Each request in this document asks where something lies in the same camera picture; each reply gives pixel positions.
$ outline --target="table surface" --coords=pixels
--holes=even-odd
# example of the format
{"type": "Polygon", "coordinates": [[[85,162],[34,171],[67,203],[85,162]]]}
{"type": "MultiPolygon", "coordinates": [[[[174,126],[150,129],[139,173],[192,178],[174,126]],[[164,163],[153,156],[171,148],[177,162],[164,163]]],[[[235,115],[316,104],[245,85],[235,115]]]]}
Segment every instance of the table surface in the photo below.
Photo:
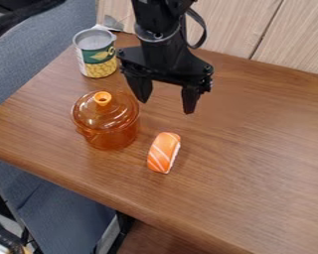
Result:
{"type": "Polygon", "coordinates": [[[126,82],[83,77],[68,48],[0,106],[0,159],[213,253],[318,254],[318,75],[196,54],[217,70],[196,113],[183,113],[179,86],[156,83],[137,140],[103,152],[76,132],[71,107],[126,82]],[[167,176],[146,168],[162,131],[182,137],[167,176]]]}

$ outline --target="orange container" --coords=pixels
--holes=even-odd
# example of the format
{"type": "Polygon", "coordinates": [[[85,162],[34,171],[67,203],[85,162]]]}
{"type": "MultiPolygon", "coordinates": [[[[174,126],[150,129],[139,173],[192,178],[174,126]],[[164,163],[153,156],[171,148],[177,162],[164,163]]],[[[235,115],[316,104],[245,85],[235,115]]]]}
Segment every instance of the orange container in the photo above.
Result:
{"type": "Polygon", "coordinates": [[[123,91],[86,94],[73,106],[72,116],[78,132],[101,150],[124,148],[138,132],[138,102],[123,91]]]}

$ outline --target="black cable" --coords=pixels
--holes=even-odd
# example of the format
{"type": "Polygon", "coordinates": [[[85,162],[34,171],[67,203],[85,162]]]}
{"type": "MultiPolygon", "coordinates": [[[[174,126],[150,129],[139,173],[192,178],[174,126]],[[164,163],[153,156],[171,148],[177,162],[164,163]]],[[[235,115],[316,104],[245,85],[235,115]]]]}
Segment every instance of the black cable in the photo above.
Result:
{"type": "Polygon", "coordinates": [[[5,9],[5,10],[8,11],[8,12],[12,12],[12,11],[13,11],[13,10],[10,9],[9,7],[6,7],[6,6],[2,5],[2,4],[0,4],[0,8],[5,9]]]}

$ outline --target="floor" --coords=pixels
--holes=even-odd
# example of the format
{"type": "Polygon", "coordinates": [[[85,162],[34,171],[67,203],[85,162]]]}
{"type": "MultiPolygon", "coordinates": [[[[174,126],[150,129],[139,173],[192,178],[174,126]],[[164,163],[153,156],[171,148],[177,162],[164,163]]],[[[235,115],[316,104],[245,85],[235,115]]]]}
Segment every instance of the floor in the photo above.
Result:
{"type": "MultiPolygon", "coordinates": [[[[0,222],[8,231],[14,233],[17,236],[21,236],[23,230],[17,222],[2,215],[0,215],[0,222]]],[[[110,246],[113,244],[119,232],[120,228],[116,217],[114,217],[106,231],[103,233],[101,240],[97,244],[96,254],[107,254],[110,246]]],[[[27,248],[33,253],[34,248],[31,244],[28,244],[27,248]]]]}

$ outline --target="wall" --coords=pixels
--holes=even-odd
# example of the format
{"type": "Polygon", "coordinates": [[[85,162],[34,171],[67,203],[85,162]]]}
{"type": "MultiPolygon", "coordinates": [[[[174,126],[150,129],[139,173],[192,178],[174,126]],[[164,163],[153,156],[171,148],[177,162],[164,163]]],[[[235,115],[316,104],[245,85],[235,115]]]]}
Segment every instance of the wall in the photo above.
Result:
{"type": "MultiPolygon", "coordinates": [[[[208,25],[202,48],[318,73],[318,0],[200,0],[193,8],[208,25]]],[[[133,32],[130,0],[100,0],[99,23],[103,14],[133,32]]],[[[188,20],[188,33],[195,42],[201,29],[188,20]]]]}

